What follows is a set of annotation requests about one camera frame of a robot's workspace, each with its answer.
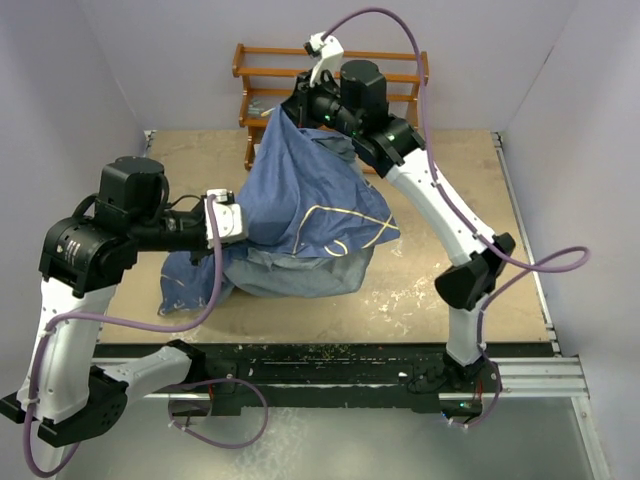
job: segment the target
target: floor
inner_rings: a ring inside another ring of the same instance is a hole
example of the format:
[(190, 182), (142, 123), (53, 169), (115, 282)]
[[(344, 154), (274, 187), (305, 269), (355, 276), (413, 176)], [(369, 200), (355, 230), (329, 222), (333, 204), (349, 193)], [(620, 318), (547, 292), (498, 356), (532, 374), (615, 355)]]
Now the floor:
[[(437, 131), (434, 155), (442, 172), (469, 206), (497, 233), (518, 242), (515, 257), (526, 260), (504, 177), (487, 131)], [(161, 161), (171, 196), (201, 194), (207, 188), (239, 190), (246, 133), (229, 131), (159, 132), (151, 158)], [(265, 299), (236, 291), (199, 328), (180, 335), (154, 334), (105, 326), (103, 343), (158, 342), (443, 342), (448, 308), (433, 281), (448, 266), (447, 256), (414, 207), (391, 185), (370, 176), (387, 199), (402, 236), (376, 248), (359, 292), (322, 299)], [(160, 268), (166, 254), (145, 253), (126, 273), (109, 313), (157, 324), (180, 324), (195, 314), (159, 317)], [(517, 273), (508, 266), (502, 282)], [(496, 302), (487, 316), (489, 341), (546, 341), (531, 276)]]

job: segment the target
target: wooden rack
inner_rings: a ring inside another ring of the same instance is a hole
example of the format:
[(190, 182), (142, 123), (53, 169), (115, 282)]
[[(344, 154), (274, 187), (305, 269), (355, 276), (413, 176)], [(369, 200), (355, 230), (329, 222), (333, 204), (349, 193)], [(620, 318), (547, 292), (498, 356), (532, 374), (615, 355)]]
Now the wooden rack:
[[(263, 97), (282, 97), (284, 100), (291, 95), (292, 85), (289, 88), (255, 88), (251, 85), (251, 77), (279, 77), (279, 78), (295, 78), (296, 75), (303, 72), (303, 69), (290, 68), (267, 68), (267, 67), (250, 67), (245, 65), (247, 55), (297, 55), (307, 56), (307, 52), (302, 48), (272, 48), (272, 47), (247, 47), (239, 43), (233, 56), (233, 76), (242, 78), (242, 104), (240, 106), (240, 114), (238, 123), (241, 127), (247, 127), (247, 150), (244, 158), (244, 166), (247, 170), (251, 169), (255, 158), (254, 145), (260, 143), (264, 130), (267, 127), (268, 118), (261, 118), (249, 115), (249, 105), (252, 100), (258, 96)], [(421, 52), (421, 60), (424, 65), (424, 83), (426, 85), (429, 80), (429, 63), (427, 61), (427, 53)], [(415, 61), (412, 53), (387, 53), (387, 52), (360, 52), (345, 51), (345, 58), (365, 58), (369, 60), (403, 60)], [(415, 127), (418, 127), (418, 89), (420, 86), (420, 78), (418, 74), (407, 75), (400, 73), (384, 73), (389, 83), (401, 83), (411, 85), (411, 92), (407, 95), (389, 94), (387, 98), (390, 103), (399, 102), (406, 103), (407, 110), (405, 118)], [(334, 73), (335, 78), (340, 78), (340, 73)], [(367, 167), (366, 173), (373, 173), (373, 169)]]

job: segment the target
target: garment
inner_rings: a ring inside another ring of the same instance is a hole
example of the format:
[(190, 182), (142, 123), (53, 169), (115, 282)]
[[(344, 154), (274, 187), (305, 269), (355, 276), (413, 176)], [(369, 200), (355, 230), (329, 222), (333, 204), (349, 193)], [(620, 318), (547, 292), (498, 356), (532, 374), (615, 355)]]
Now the garment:
[[(400, 232), (387, 203), (364, 178), (349, 138), (298, 129), (276, 108), (247, 182), (236, 196), (249, 237), (223, 250), (222, 301), (237, 286), (260, 296), (317, 297), (360, 288), (375, 245)], [(167, 258), (160, 313), (203, 307), (213, 256), (192, 266)]]

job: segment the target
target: blue cloth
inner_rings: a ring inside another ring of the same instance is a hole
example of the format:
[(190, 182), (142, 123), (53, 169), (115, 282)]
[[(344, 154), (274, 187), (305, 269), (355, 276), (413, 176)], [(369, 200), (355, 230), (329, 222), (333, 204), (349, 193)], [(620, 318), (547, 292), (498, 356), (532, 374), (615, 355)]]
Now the blue cloth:
[[(250, 249), (291, 256), (293, 261), (287, 262), (287, 268), (292, 270), (296, 258), (300, 270), (307, 271), (309, 263), (302, 266), (303, 260), (331, 259), (342, 262), (342, 268), (334, 270), (343, 272), (338, 285), (350, 285), (348, 290), (345, 287), (347, 293), (353, 291), (354, 282), (344, 279), (348, 276), (361, 282), (368, 265), (368, 260), (361, 259), (370, 258), (369, 253), (356, 260), (352, 254), (400, 236), (386, 201), (357, 167), (351, 141), (337, 132), (298, 129), (279, 107), (271, 115), (254, 166), (236, 201), (246, 213), (249, 237), (224, 249), (224, 269), (229, 272), (233, 262), (250, 261)], [(208, 256), (194, 267), (187, 252), (170, 254), (162, 269), (160, 313), (203, 307), (213, 286), (213, 261), (213, 256)], [(319, 262), (318, 268), (320, 265), (325, 271), (333, 268), (327, 262)], [(349, 272), (351, 265), (360, 271)], [(264, 285), (264, 266), (261, 269)], [(245, 272), (242, 281), (236, 279), (241, 288), (251, 284), (246, 278), (251, 268), (233, 271)], [(234, 286), (229, 278), (224, 280), (223, 298)], [(328, 291), (324, 287), (318, 285), (318, 292)], [(340, 293), (339, 288), (330, 291)], [(274, 293), (286, 295), (287, 291), (281, 288)], [(304, 296), (313, 296), (313, 292)]]

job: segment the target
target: wall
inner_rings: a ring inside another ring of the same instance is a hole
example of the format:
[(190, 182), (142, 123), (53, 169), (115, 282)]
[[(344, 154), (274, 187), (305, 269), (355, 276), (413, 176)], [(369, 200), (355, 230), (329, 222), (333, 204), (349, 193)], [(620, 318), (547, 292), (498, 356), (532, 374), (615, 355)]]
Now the wall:
[[(236, 128), (242, 87), (231, 63), (238, 42), (301, 46), (347, 13), (390, 6), (381, 0), (80, 3), (146, 129)], [(391, 8), (430, 54), (433, 125), (504, 129), (575, 3), (395, 2)], [(377, 14), (350, 22), (337, 35), (346, 49), (410, 51), (399, 27)]]
[(579, 353), (609, 458), (638, 478), (640, 3), (584, 0), (509, 125), (506, 156), (537, 257), (593, 259), (543, 278), (564, 354)]
[[(47, 229), (144, 136), (74, 0), (0, 2), (0, 394), (26, 374)], [(0, 418), (2, 478), (32, 478), (21, 429)]]

